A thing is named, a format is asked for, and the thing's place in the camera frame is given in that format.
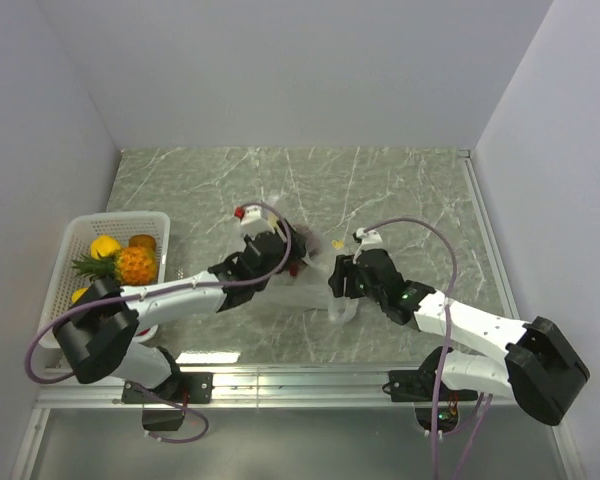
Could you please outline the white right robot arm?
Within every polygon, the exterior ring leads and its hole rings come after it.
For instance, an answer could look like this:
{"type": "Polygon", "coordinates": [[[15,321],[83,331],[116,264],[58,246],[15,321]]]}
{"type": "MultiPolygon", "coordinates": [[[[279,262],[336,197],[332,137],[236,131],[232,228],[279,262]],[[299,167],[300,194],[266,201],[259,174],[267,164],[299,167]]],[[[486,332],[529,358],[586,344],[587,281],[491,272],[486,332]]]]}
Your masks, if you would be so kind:
{"type": "Polygon", "coordinates": [[[473,390],[514,400],[530,417],[560,424],[590,378],[589,369],[551,320],[497,316],[447,298],[431,286],[406,280],[384,249],[339,255],[328,284],[337,298],[366,297],[395,324],[449,335],[469,348],[430,354],[420,386],[442,399],[473,390]]]}

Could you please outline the red grape bunch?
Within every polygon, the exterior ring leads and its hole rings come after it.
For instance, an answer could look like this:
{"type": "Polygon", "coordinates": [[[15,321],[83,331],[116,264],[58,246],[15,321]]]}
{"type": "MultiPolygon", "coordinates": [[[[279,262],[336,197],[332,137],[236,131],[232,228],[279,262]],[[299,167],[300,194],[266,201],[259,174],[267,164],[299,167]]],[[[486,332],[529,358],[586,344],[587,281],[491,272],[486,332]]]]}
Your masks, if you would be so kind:
{"type": "Polygon", "coordinates": [[[291,277],[295,278],[299,275],[299,273],[301,272],[302,269],[302,263],[301,262],[292,262],[289,265],[288,268],[288,273],[291,277]]]}

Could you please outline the clear plastic bag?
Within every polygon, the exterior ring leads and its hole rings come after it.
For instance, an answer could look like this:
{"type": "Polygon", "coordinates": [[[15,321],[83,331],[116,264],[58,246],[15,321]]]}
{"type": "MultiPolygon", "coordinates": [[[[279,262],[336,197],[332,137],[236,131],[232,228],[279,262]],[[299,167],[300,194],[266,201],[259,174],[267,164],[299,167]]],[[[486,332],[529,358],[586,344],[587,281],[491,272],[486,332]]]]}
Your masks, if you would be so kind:
{"type": "Polygon", "coordinates": [[[288,270],[274,276],[266,289],[255,295],[254,302],[284,308],[323,310],[327,312],[329,321],[336,325],[351,321],[357,314],[359,301],[335,298],[328,285],[336,256],[349,254],[349,251],[338,242],[332,243],[322,236],[325,249],[317,258],[300,259],[302,269],[295,278],[289,275],[288,270]]]}

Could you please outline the orange fruit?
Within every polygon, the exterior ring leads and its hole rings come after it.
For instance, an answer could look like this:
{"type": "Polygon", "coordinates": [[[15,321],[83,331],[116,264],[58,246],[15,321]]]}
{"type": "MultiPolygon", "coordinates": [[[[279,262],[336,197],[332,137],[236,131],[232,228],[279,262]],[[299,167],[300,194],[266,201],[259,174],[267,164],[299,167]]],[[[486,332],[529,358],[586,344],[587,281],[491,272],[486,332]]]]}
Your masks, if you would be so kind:
{"type": "Polygon", "coordinates": [[[100,258],[82,255],[72,261],[72,269],[90,281],[108,278],[123,286],[149,285],[158,276],[155,252],[142,246],[126,247],[100,258]]]}

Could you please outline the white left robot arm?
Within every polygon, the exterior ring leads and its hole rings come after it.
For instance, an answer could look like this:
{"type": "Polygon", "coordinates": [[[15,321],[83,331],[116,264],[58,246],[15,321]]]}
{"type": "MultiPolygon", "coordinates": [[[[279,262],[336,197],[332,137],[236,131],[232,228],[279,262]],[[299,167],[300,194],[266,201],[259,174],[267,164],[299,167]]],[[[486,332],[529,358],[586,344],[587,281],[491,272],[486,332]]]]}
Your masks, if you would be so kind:
{"type": "Polygon", "coordinates": [[[175,360],[135,334],[187,315],[223,312],[249,302],[289,258],[287,235],[265,232],[246,239],[243,251],[187,279],[147,287],[98,281],[75,304],[54,336],[81,384],[112,376],[138,383],[157,401],[181,390],[175,360]]]}

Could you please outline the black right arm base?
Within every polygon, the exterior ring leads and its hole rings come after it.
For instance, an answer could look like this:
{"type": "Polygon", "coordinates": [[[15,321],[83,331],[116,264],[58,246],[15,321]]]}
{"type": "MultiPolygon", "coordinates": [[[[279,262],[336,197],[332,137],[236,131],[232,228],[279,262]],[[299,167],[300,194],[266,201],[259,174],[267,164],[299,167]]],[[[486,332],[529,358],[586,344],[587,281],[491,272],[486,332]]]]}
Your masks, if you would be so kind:
{"type": "MultiPolygon", "coordinates": [[[[431,430],[433,388],[435,374],[420,370],[391,370],[388,381],[381,387],[392,403],[409,403],[414,406],[415,418],[419,426],[431,430]]],[[[469,418],[473,418],[484,400],[484,395],[473,390],[451,390],[440,384],[438,396],[437,426],[442,434],[460,428],[460,403],[473,402],[469,418]]]]}

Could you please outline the yellow banana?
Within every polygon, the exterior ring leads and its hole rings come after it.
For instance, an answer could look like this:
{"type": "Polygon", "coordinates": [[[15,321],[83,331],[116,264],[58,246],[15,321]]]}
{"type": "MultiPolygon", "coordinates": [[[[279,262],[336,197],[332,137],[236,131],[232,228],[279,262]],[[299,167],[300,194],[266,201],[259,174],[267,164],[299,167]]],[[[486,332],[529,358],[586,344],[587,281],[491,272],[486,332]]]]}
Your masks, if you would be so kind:
{"type": "Polygon", "coordinates": [[[83,287],[74,291],[71,295],[71,303],[76,303],[87,292],[87,290],[87,287],[83,287]]]}

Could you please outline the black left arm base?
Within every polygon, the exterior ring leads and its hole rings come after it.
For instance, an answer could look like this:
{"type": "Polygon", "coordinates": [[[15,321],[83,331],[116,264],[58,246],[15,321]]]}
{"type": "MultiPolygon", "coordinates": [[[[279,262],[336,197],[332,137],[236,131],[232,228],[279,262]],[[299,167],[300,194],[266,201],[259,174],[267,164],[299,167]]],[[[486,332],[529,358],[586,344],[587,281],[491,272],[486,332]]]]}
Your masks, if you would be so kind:
{"type": "Polygon", "coordinates": [[[212,390],[212,373],[180,373],[154,389],[126,381],[121,403],[142,408],[141,423],[149,433],[172,433],[184,425],[192,407],[211,402],[212,390]]]}

